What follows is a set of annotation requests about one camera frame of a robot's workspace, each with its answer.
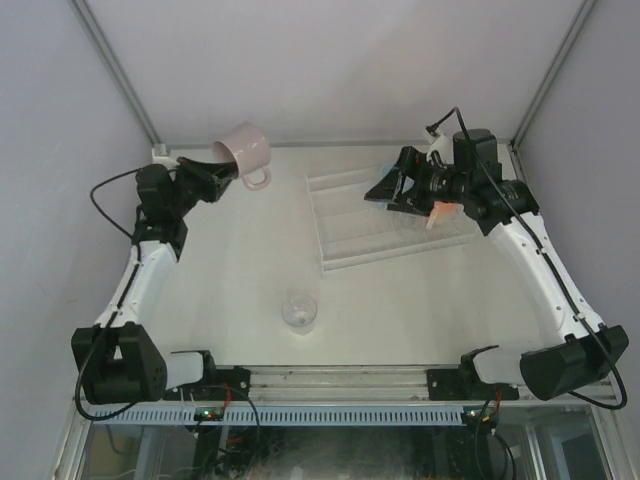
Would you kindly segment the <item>pink ceramic mug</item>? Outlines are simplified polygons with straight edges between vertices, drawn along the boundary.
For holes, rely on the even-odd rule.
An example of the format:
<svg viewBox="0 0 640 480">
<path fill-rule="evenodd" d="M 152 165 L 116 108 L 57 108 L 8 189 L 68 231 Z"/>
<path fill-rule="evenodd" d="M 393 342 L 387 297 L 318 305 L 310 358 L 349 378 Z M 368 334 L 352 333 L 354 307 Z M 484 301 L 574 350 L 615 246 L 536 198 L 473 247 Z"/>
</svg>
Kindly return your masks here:
<svg viewBox="0 0 640 480">
<path fill-rule="evenodd" d="M 432 230 L 436 227 L 446 225 L 456 214 L 458 205 L 436 201 L 427 217 L 426 229 Z"/>
</svg>

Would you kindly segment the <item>lilac ceramic mug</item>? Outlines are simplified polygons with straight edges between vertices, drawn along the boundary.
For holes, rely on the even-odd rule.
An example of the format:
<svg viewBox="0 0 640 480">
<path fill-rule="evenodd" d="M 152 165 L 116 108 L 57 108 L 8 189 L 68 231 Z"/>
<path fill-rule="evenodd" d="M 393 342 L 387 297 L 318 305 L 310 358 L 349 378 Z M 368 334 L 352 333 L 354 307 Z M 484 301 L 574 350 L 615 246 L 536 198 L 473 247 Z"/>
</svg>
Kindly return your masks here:
<svg viewBox="0 0 640 480">
<path fill-rule="evenodd" d="M 212 145 L 220 163 L 234 163 L 236 177 L 251 191 L 266 188 L 271 182 L 271 148 L 265 134 L 254 124 L 244 122 Z"/>
</svg>

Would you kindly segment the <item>clear acrylic dish rack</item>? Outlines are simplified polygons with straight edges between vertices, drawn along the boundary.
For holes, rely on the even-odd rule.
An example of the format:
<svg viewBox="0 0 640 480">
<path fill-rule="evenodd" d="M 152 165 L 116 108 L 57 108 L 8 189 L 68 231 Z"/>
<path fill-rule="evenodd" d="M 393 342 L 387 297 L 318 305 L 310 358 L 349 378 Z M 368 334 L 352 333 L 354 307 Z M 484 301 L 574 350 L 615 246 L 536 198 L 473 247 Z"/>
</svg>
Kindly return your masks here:
<svg viewBox="0 0 640 480">
<path fill-rule="evenodd" d="M 414 238 L 398 235 L 392 226 L 392 211 L 364 199 L 364 194 L 382 176 L 383 166 L 306 178 L 324 274 L 465 245 L 478 232 L 476 224 L 458 209 L 446 225 L 427 230 L 424 235 Z"/>
</svg>

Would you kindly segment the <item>clear glass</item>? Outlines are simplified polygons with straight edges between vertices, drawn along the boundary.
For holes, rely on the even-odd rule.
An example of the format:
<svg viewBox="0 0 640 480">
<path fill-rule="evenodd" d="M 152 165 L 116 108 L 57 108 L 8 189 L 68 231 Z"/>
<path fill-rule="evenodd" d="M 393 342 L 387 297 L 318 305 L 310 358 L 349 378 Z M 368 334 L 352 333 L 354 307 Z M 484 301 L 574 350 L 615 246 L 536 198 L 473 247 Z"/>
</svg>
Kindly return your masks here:
<svg viewBox="0 0 640 480">
<path fill-rule="evenodd" d="M 391 212 L 394 231 L 403 238 L 414 238 L 427 232 L 429 218 L 404 212 Z"/>
<path fill-rule="evenodd" d="M 315 329 L 317 312 L 316 301 L 302 293 L 290 295 L 281 308 L 283 321 L 293 333 L 298 335 L 307 335 Z"/>
</svg>

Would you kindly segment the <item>light blue mug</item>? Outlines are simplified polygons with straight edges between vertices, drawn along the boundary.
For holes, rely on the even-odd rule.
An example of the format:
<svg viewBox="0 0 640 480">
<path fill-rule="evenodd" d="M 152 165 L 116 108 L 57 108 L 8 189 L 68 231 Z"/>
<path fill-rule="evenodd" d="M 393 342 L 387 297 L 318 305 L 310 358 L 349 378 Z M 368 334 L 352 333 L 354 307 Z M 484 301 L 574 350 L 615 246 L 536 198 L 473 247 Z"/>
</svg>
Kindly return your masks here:
<svg viewBox="0 0 640 480">
<path fill-rule="evenodd" d="M 384 176 L 378 184 L 378 201 L 388 210 L 409 212 L 410 205 L 405 196 L 414 186 L 414 180 L 404 175 L 396 165 L 386 164 L 381 172 Z"/>
</svg>

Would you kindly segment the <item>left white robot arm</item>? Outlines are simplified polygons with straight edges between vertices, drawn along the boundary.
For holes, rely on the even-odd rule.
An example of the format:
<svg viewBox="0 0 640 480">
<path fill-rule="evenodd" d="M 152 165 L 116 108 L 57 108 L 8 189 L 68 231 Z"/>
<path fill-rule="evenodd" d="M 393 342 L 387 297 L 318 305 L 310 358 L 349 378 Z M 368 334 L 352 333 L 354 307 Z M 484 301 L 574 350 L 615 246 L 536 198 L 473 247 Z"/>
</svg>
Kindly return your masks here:
<svg viewBox="0 0 640 480">
<path fill-rule="evenodd" d="M 215 373 L 207 350 L 161 352 L 150 325 L 184 250 L 186 215 L 200 202 L 217 202 L 238 178 L 238 167 L 180 157 L 174 167 L 150 164 L 131 174 L 139 204 L 123 277 L 94 325 L 77 329 L 71 338 L 78 367 L 75 396 L 92 405 L 158 401 L 170 389 Z"/>
</svg>

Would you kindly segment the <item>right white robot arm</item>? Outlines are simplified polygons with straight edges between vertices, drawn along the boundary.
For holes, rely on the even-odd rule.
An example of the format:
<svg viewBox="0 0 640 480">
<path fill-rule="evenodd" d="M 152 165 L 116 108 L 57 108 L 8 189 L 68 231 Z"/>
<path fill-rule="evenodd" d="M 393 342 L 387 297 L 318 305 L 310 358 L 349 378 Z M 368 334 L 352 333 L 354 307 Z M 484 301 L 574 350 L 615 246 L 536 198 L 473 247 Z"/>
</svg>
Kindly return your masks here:
<svg viewBox="0 0 640 480">
<path fill-rule="evenodd" d="M 491 345 L 461 358 L 467 383 L 523 383 L 540 400 L 619 374 L 629 345 L 621 326 L 606 326 L 585 301 L 553 247 L 528 186 L 502 175 L 496 137 L 487 129 L 446 136 L 433 132 L 429 149 L 401 148 L 387 173 L 364 195 L 391 211 L 431 216 L 439 204 L 461 207 L 511 263 L 534 308 L 538 349 Z"/>
</svg>

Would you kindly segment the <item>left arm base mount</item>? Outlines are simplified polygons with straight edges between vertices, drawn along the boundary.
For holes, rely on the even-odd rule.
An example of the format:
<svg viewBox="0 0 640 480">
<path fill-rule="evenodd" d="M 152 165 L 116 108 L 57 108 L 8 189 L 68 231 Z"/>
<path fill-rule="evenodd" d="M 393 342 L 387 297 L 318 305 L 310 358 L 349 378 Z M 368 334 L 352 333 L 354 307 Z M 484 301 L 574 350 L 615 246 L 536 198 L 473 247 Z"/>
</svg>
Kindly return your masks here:
<svg viewBox="0 0 640 480">
<path fill-rule="evenodd" d="M 166 401 L 222 401 L 230 392 L 249 393 L 251 371 L 240 366 L 218 367 L 209 350 L 172 352 L 167 357 Z"/>
</svg>

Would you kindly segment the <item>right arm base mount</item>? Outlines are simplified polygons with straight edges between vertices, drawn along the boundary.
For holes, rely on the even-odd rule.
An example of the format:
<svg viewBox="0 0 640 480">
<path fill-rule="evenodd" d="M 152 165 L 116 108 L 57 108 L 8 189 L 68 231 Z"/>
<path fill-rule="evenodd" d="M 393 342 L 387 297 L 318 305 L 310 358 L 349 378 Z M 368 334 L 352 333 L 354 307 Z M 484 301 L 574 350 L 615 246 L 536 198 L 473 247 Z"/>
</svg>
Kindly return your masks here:
<svg viewBox="0 0 640 480">
<path fill-rule="evenodd" d="M 483 382 L 473 364 L 476 356 L 497 349 L 497 345 L 476 349 L 461 356 L 457 367 L 435 367 L 426 370 L 426 380 L 431 401 L 454 400 L 503 400 L 520 398 L 517 387 L 506 383 Z"/>
</svg>

